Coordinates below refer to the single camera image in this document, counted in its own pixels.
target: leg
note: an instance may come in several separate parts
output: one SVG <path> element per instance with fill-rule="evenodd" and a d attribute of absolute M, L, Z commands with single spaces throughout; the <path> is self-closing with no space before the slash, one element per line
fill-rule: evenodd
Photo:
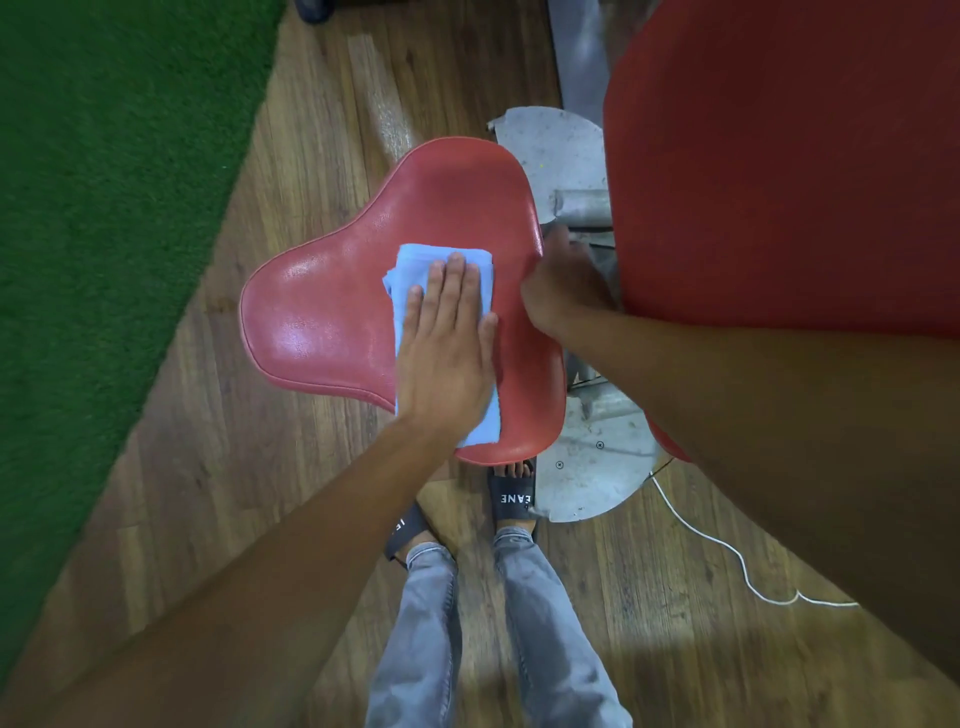
<path fill-rule="evenodd" d="M 511 471 L 524 474 L 522 465 Z M 534 525 L 530 520 L 503 519 L 493 538 L 524 710 L 538 727 L 633 725 L 560 577 L 534 543 Z"/>
<path fill-rule="evenodd" d="M 445 728 L 460 668 L 457 566 L 428 531 L 401 549 L 400 611 L 370 688 L 368 728 Z"/>

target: sandal strap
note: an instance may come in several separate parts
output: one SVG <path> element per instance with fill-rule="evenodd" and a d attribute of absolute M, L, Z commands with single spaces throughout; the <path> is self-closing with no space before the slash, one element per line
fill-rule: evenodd
<path fill-rule="evenodd" d="M 396 553 L 409 544 L 414 536 L 422 531 L 429 530 L 430 524 L 427 522 L 426 516 L 423 515 L 423 511 L 420 510 L 420 504 L 414 501 L 413 505 L 396 522 L 396 528 L 390 538 L 387 539 L 383 555 L 387 557 L 387 561 L 393 561 L 396 559 Z"/>
<path fill-rule="evenodd" d="M 537 460 L 525 460 L 530 466 L 531 474 L 524 477 L 510 477 L 509 475 L 495 475 L 493 468 L 487 470 L 487 484 L 490 487 L 490 501 L 493 509 L 493 520 L 530 521 L 535 518 L 530 513 L 530 507 L 536 502 L 537 494 Z"/>

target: red seat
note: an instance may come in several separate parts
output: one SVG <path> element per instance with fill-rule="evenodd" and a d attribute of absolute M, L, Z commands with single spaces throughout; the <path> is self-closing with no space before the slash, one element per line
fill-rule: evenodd
<path fill-rule="evenodd" d="M 627 311 L 960 337 L 956 19 L 931 0 L 663 3 L 605 105 Z"/>
<path fill-rule="evenodd" d="M 352 222 L 264 263 L 240 298 L 254 365 L 287 389 L 393 411 L 393 314 L 382 279 L 403 243 L 493 255 L 500 440 L 459 449 L 458 457 L 493 465 L 549 447 L 564 424 L 563 357 L 530 323 L 519 288 L 542 255 L 537 211 L 516 159 L 481 139 L 417 147 Z"/>

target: white cable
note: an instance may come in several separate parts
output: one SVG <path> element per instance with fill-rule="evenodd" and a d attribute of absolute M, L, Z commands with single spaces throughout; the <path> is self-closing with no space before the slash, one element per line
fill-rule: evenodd
<path fill-rule="evenodd" d="M 660 470 L 663 470 L 663 468 L 665 468 L 665 467 L 666 467 L 665 465 L 664 465 L 664 466 L 661 466 L 661 467 L 660 467 Z M 776 599 L 771 599 L 771 598 L 768 597 L 768 596 L 762 595 L 760 592 L 758 592 L 758 591 L 756 590 L 756 588 L 754 587 L 754 585 L 750 582 L 750 574 L 747 573 L 747 562 L 746 562 L 746 560 L 744 560 L 743 554 L 740 553 L 738 550 L 736 550 L 733 546 L 731 546 L 730 544 L 728 544 L 726 541 L 721 541 L 720 539 L 715 539 L 715 538 L 713 538 L 712 536 L 710 536 L 709 534 L 706 534 L 706 533 L 704 533 L 703 531 L 701 531 L 701 530 L 699 530 L 699 529 L 697 529 L 697 528 L 694 528 L 692 525 L 690 525 L 690 524 L 686 521 L 686 519 L 684 519 L 683 516 L 681 516 L 679 513 L 677 513 L 677 509 L 673 507 L 673 503 L 670 502 L 670 498 L 668 498 L 668 497 L 666 496 L 666 493 L 663 492 L 663 489 L 661 488 L 660 483 L 657 481 L 657 476 L 654 474 L 653 471 L 650 471 L 650 474 L 647 475 L 647 479 L 654 481 L 654 485 L 657 486 L 657 491 L 660 493 L 660 497 L 663 498 L 663 502 L 666 503 L 666 507 L 670 509 L 670 512 L 671 512 L 674 516 L 677 517 L 677 520 L 678 520 L 680 523 L 682 523 L 683 525 L 685 525 L 687 528 L 689 528 L 691 531 L 693 531 L 693 532 L 694 532 L 695 534 L 697 534 L 698 536 L 702 536 L 703 538 L 707 539 L 708 541 L 711 541 L 711 542 L 713 542 L 713 543 L 715 543 L 715 544 L 719 544 L 719 545 L 722 546 L 723 548 L 727 548 L 727 549 L 729 549 L 730 551 L 732 551 L 733 553 L 736 554 L 736 558 L 738 558 L 738 559 L 740 560 L 740 566 L 743 567 L 743 580 L 744 580 L 745 582 L 747 582 L 747 588 L 748 588 L 751 592 L 753 592 L 756 596 L 758 596 L 760 599 L 762 599 L 763 601 L 765 601 L 767 604 L 774 604 L 774 605 L 776 605 L 776 606 L 778 606 L 778 607 L 789 607 L 791 604 L 794 604 L 798 599 L 801 599 L 802 601 L 805 601 L 805 602 L 807 602 L 807 603 L 809 603 L 809 604 L 817 604 L 817 605 L 822 606 L 822 607 L 841 607 L 841 608 L 842 608 L 842 607 L 858 607 L 858 606 L 860 606 L 860 605 L 857 604 L 855 601 L 824 601 L 824 600 L 822 600 L 822 599 L 811 599 L 809 596 L 803 594 L 799 589 L 796 590 L 796 593 L 793 595 L 793 598 L 790 599 L 789 601 L 777 601 Z"/>

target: foot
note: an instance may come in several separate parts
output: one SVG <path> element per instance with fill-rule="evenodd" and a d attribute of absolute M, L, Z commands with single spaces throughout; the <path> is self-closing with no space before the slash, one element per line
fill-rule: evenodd
<path fill-rule="evenodd" d="M 394 558 L 398 560 L 403 566 L 407 565 L 407 554 L 409 554 L 414 546 L 419 546 L 420 544 L 438 544 L 439 541 L 437 537 L 434 536 L 430 531 L 421 531 L 416 536 L 414 536 L 410 541 L 400 547 L 400 550 L 394 554 Z"/>
<path fill-rule="evenodd" d="M 510 463 L 509 465 L 497 465 L 493 468 L 493 474 L 501 477 L 530 477 L 530 466 L 527 463 Z M 504 519 L 496 522 L 496 530 L 506 528 L 509 525 L 525 528 L 533 533 L 537 522 L 533 520 Z"/>

